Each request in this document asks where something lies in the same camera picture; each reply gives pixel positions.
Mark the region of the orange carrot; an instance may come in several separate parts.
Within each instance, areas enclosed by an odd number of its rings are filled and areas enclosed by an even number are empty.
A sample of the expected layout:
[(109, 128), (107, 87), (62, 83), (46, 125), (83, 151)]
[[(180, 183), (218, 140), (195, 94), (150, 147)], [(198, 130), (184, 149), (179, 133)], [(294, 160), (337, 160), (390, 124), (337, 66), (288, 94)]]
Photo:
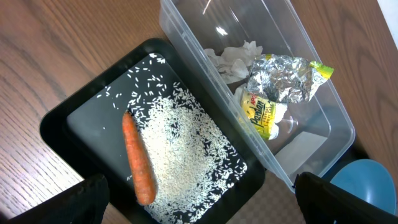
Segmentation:
[(156, 196), (155, 177), (129, 111), (125, 111), (122, 116), (122, 132), (137, 201), (141, 205), (150, 205)]

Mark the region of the yellow snack wrapper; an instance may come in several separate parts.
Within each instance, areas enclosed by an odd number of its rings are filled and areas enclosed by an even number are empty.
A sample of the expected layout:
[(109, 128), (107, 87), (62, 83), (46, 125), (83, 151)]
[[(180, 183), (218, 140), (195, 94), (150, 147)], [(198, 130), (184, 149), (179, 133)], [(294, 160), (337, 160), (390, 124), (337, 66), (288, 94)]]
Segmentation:
[(308, 103), (334, 69), (317, 61), (287, 55), (256, 56), (245, 89), (276, 103)]

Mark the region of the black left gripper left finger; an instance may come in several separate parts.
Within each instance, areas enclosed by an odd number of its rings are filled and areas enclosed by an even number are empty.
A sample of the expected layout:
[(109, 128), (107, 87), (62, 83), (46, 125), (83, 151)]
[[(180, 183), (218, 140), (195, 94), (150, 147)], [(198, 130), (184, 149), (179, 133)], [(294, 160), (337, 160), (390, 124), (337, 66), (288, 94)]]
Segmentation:
[(108, 181), (104, 175), (96, 174), (7, 223), (101, 224), (108, 203)]

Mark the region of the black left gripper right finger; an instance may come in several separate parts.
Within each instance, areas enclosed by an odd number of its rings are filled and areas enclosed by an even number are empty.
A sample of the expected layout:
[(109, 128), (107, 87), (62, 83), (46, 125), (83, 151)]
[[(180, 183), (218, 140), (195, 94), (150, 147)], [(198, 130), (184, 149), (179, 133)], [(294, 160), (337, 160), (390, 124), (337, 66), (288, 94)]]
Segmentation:
[(295, 197), (306, 224), (397, 224), (397, 217), (310, 173), (299, 174)]

